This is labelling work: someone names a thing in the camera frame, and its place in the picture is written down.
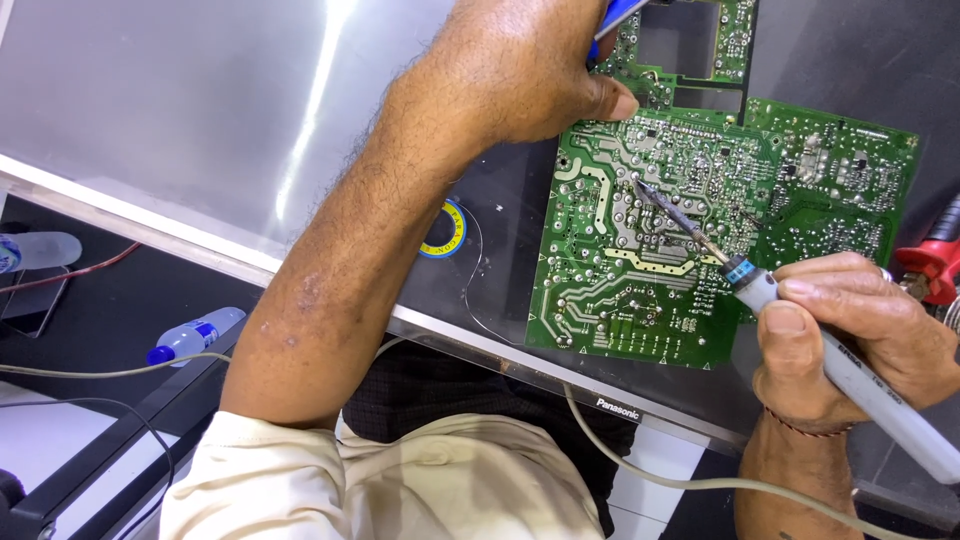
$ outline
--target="black pants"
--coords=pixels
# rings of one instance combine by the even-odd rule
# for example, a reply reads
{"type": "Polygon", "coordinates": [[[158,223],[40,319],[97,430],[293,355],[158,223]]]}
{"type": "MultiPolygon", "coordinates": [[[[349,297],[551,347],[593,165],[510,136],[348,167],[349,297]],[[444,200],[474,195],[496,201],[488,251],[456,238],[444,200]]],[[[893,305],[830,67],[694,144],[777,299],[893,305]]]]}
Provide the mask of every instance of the black pants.
{"type": "MultiPolygon", "coordinates": [[[[630,453],[636,424],[591,407],[581,411],[611,450],[630,453]]],[[[549,433],[587,484],[604,533],[613,534],[607,498],[618,467],[587,439],[561,396],[404,341],[373,363],[344,407],[344,421],[360,437],[392,443],[435,420],[463,413],[507,416],[549,433]]]]}

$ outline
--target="white shirt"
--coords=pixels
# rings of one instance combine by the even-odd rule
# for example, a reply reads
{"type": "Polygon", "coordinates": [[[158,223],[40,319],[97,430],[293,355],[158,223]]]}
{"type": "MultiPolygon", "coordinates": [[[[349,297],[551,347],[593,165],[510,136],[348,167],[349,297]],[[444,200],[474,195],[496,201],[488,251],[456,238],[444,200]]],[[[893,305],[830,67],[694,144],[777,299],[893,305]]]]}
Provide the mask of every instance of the white shirt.
{"type": "Polygon", "coordinates": [[[573,463],[529,424],[461,414],[393,444],[342,437],[218,412],[161,540],[604,537],[573,463]]]}

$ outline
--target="bottle label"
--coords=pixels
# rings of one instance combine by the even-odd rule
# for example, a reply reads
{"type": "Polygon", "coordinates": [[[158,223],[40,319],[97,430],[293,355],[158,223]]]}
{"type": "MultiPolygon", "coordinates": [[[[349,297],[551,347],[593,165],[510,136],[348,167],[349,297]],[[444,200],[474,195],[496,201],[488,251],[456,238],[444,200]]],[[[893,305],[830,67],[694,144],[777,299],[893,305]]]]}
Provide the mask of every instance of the bottle label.
{"type": "Polygon", "coordinates": [[[8,236],[0,234],[0,274],[15,271],[22,259],[20,246],[8,236]]]}
{"type": "Polygon", "coordinates": [[[216,327],[200,319],[197,319],[196,321],[190,321],[184,326],[187,328],[192,328],[193,330],[197,331],[197,333],[202,335],[204,337],[205,347],[209,347],[211,343],[220,337],[220,333],[217,331],[216,327]]]}

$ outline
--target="red cable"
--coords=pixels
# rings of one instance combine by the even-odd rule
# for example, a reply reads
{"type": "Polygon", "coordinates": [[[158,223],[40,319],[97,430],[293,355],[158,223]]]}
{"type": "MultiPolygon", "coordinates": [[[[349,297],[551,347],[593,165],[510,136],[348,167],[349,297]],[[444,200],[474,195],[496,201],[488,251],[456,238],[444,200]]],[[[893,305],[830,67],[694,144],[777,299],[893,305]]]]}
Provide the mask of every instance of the red cable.
{"type": "Polygon", "coordinates": [[[127,255],[133,253],[133,250],[135,250],[136,248],[140,247],[140,245],[141,245],[140,242],[134,242],[131,247],[129,247],[129,248],[127,248],[126,250],[124,250],[124,252],[121,253],[120,255],[118,255],[118,256],[110,259],[110,260],[105,260],[105,261],[101,262],[100,264],[94,264],[93,266],[90,266],[89,268],[84,268],[83,270],[77,270],[76,272],[70,272],[69,274],[63,274],[62,276],[55,276],[54,278],[47,278],[46,280],[40,280],[40,281],[38,281],[38,282],[21,283],[21,284],[19,284],[19,285],[13,285],[13,286],[9,286],[9,287],[0,288],[0,294],[5,294],[5,293],[8,293],[8,292],[16,292],[16,291],[21,290],[21,289],[30,288],[30,287],[36,287],[36,286],[38,286],[38,285],[45,285],[45,284],[47,284],[47,283],[62,282],[62,281],[64,281],[64,280],[69,280],[70,278],[76,278],[77,276],[82,276],[83,274],[89,274],[90,272],[93,272],[94,270],[99,270],[99,269],[101,269],[101,268],[105,268],[105,267],[107,267],[107,266],[110,266],[110,265],[113,264],[114,262],[119,261],[120,259],[122,259],[122,258],[126,257],[127,255]]]}

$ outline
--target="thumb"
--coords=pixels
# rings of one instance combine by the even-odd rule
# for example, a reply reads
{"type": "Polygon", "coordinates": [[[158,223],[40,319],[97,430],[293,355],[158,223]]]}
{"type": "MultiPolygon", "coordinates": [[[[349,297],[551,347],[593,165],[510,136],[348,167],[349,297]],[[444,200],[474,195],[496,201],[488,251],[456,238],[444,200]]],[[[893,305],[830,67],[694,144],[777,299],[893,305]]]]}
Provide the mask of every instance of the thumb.
{"type": "Polygon", "coordinates": [[[587,102],[582,114],[584,120],[619,121],[633,117],[640,103],[629,88],[603,75],[587,78],[587,102]]]}
{"type": "Polygon", "coordinates": [[[824,375],[817,322],[792,302],[777,301],[757,317],[763,365],[754,373],[757,397],[794,420],[824,420],[843,396],[824,375]]]}

